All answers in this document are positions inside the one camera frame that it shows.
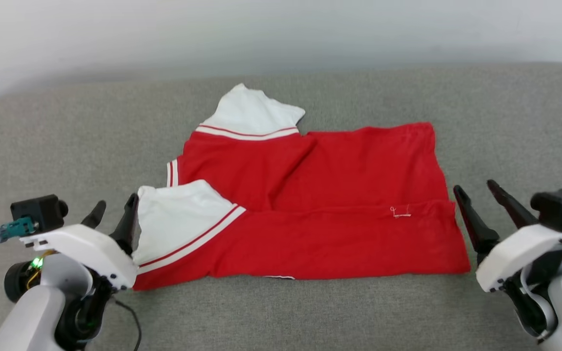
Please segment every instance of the red and white garment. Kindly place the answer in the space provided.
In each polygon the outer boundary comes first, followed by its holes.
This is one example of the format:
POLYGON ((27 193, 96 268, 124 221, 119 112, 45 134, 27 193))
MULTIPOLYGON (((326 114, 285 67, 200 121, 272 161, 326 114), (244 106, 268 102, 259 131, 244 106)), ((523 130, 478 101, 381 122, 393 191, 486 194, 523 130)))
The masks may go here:
POLYGON ((134 289, 469 271, 430 124, 302 136, 304 113, 243 84, 221 98, 167 188, 140 189, 134 289))

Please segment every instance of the white backdrop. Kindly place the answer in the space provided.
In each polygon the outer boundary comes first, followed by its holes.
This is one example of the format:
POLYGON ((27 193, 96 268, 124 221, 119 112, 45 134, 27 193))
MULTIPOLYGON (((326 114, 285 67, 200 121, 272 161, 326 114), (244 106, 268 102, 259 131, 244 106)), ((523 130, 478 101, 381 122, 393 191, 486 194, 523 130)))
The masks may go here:
POLYGON ((0 0, 0 94, 524 60, 562 62, 562 0, 0 0))

